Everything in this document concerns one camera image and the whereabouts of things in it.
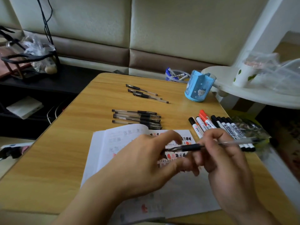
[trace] dark shelf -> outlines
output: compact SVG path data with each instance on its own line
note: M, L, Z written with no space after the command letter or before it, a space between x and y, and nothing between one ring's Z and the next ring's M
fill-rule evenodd
M65 94L79 94L98 74L105 71L62 65L58 74L36 76L33 81L25 82L8 76L0 80L0 85L36 89Z

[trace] open notebook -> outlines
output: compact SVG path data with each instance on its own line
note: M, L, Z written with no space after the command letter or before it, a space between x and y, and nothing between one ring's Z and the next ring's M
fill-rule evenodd
M104 167L123 147L141 134L159 135L167 130L149 130L141 124L120 126L93 134L81 185ZM175 130L183 139L183 144L194 144L189 130ZM176 147L172 141L166 148ZM177 157L185 156L183 152L166 152L159 161L163 166ZM113 213L109 224L132 224L164 218L173 218L220 209L212 194L208 173L201 168L200 175L192 172L180 172L166 185L143 197L130 199L120 204Z

